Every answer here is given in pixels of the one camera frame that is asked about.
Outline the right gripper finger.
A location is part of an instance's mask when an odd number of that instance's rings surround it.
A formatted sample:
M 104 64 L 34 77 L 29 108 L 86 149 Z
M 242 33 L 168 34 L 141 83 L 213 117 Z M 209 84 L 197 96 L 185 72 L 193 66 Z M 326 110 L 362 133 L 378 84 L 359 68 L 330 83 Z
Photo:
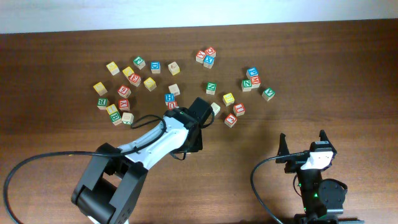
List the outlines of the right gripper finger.
M 285 140 L 286 135 L 284 133 L 280 133 L 279 136 L 279 148 L 277 151 L 278 156 L 287 156 L 290 154 L 289 148 L 287 146 L 287 142 Z
M 329 139 L 328 139 L 328 137 L 326 135 L 326 132 L 323 129 L 320 130 L 319 137 L 320 137 L 320 140 L 318 142 L 319 145 L 331 146 L 331 142 L 329 141 Z

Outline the yellow block S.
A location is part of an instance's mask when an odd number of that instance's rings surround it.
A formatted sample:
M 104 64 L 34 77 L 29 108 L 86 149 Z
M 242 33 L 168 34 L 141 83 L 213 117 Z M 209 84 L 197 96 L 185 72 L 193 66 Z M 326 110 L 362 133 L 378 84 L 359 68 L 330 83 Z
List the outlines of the yellow block S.
M 154 81 L 154 79 L 152 79 L 151 77 L 149 77 L 149 78 L 147 78 L 147 79 L 144 81 L 144 86 L 145 86 L 149 91 L 153 91 L 153 90 L 157 87 L 157 84 L 156 84 L 156 82 Z

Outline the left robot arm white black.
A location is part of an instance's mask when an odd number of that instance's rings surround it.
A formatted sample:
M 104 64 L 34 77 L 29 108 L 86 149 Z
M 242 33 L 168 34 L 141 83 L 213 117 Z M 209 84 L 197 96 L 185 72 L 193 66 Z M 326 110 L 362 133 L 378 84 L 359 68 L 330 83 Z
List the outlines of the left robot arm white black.
M 157 126 L 128 144 L 104 143 L 77 183 L 72 203 L 93 223 L 128 223 L 148 171 L 167 155 L 202 150 L 201 131 L 212 117 L 211 105 L 198 97 L 189 108 L 166 111 Z

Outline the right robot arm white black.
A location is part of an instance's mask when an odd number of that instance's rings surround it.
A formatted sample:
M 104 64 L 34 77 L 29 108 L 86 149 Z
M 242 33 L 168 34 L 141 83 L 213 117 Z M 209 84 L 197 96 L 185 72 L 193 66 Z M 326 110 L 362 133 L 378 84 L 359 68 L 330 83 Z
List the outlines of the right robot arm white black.
M 324 179 L 322 172 L 332 165 L 337 151 L 324 130 L 320 140 L 312 142 L 310 148 L 300 153 L 290 153 L 285 134 L 280 134 L 277 164 L 285 164 L 286 174 L 295 174 L 298 179 L 304 213 L 296 214 L 298 224 L 317 223 L 364 223 L 357 218 L 340 220 L 343 214 L 348 186 L 336 179 Z

